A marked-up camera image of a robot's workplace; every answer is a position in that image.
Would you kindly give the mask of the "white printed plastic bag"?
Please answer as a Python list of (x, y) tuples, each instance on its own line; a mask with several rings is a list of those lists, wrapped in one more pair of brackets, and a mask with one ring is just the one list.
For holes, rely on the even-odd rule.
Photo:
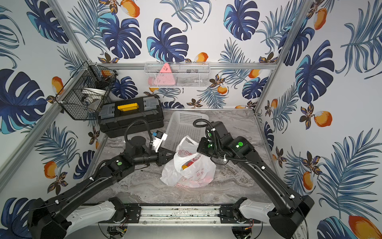
[[(197, 179), (200, 174), (212, 171), (215, 173), (216, 165), (211, 159), (197, 152), (199, 143), (185, 136), (176, 148), (175, 155), (163, 168), (160, 180), (170, 187), (200, 188)], [(182, 169), (186, 163), (193, 164)]]

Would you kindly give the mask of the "pink peach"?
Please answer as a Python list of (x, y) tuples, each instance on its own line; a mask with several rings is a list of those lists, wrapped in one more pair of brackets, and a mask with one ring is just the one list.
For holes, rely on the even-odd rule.
[(197, 184), (199, 187), (205, 187), (208, 184), (210, 184), (214, 179), (214, 172), (204, 172), (203, 174), (200, 174), (197, 179)]

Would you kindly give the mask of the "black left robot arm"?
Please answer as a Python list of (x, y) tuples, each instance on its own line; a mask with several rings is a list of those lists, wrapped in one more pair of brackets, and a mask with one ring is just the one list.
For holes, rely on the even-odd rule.
[(46, 201), (37, 199), (28, 212), (27, 226), (32, 238), (63, 239), (74, 232), (80, 222), (86, 225), (103, 221), (126, 222), (126, 206), (117, 198), (102, 203), (87, 216), (76, 210), (103, 189), (132, 174), (136, 165), (155, 163), (162, 166), (173, 159), (174, 154), (162, 147), (151, 149), (145, 138), (134, 136), (126, 141), (121, 154), (102, 161), (89, 178)]

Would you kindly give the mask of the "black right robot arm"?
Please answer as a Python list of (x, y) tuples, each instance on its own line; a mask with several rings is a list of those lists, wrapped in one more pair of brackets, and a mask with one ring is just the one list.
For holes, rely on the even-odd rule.
[(233, 138), (221, 121), (209, 122), (197, 119), (193, 126), (205, 129), (198, 153), (229, 161), (244, 170), (271, 199), (270, 204), (258, 203), (245, 197), (239, 199), (232, 208), (234, 220), (240, 223), (257, 220), (268, 222), (281, 237), (291, 239), (314, 205), (310, 196), (302, 196), (287, 186), (268, 167), (255, 147), (244, 137)]

